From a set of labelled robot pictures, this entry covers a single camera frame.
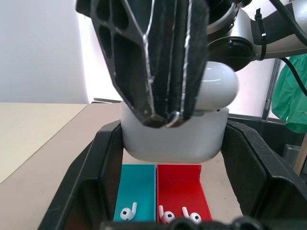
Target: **white wall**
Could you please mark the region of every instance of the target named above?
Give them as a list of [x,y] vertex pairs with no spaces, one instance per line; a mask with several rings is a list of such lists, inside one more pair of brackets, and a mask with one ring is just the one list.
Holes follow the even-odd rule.
[[122,100],[113,87],[92,20],[79,14],[83,65],[89,101],[96,98]]
[[228,106],[229,113],[262,117],[274,60],[251,62],[237,72],[239,92]]
[[0,1],[0,102],[87,103],[75,0]]

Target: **red holder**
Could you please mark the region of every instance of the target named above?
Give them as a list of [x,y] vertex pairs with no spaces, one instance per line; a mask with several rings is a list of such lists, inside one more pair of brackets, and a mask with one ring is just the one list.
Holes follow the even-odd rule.
[[159,205],[176,218],[183,217],[182,207],[189,214],[197,212],[202,221],[212,220],[201,186],[201,165],[157,165],[157,220]]

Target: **teal holder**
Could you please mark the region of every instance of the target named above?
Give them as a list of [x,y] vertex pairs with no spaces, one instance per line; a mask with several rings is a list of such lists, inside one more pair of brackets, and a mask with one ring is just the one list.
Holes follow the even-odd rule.
[[114,222],[120,218],[123,208],[132,209],[137,202],[133,220],[129,222],[156,221],[156,166],[153,164],[123,164],[121,169]]

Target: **green jacket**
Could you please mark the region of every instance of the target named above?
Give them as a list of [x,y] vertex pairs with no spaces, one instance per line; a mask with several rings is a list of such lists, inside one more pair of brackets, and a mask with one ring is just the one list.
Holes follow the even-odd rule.
[[[289,59],[307,87],[307,55]],[[272,112],[296,133],[307,133],[307,97],[300,90],[286,65],[277,80],[272,98]]]

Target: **black clamp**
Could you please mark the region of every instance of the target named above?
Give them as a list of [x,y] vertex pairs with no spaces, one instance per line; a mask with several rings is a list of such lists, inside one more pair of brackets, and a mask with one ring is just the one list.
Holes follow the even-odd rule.
[[265,33],[265,28],[262,20],[262,14],[260,13],[260,8],[256,10],[255,14],[255,20],[258,22],[260,33],[261,33],[261,43],[262,43],[262,49],[261,49],[261,56],[260,60],[264,60],[265,53],[267,51],[267,35]]

